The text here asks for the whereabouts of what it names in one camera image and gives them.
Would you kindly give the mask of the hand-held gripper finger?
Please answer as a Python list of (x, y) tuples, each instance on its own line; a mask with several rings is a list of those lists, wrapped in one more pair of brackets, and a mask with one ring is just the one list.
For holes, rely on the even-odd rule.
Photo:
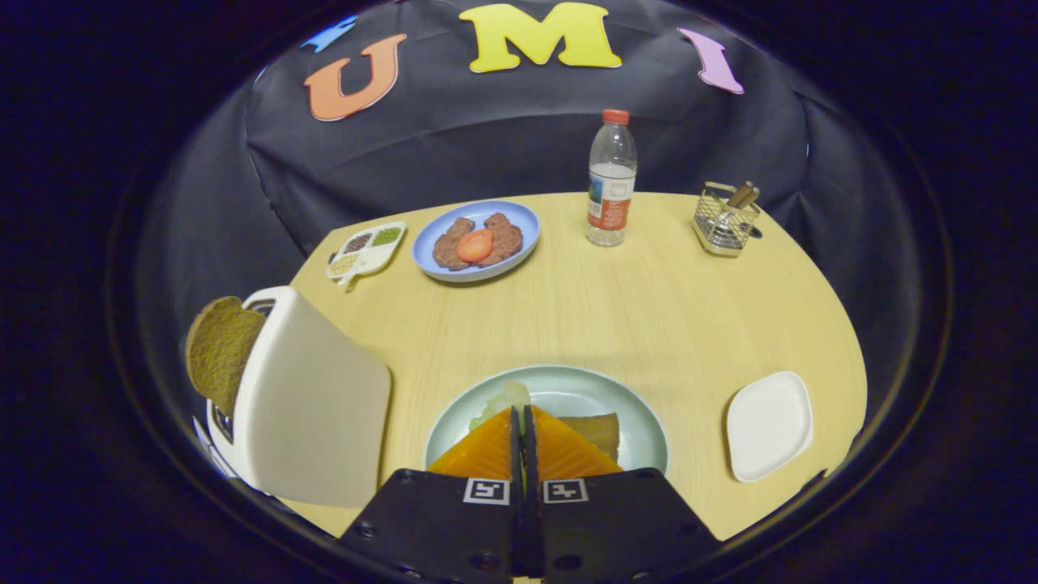
[(525, 410), (525, 573), (545, 583), (667, 583), (719, 554), (705, 523), (655, 468), (545, 480)]
[(337, 539), (373, 582), (509, 583), (523, 476), (519, 414), (508, 410), (508, 479), (399, 469)]

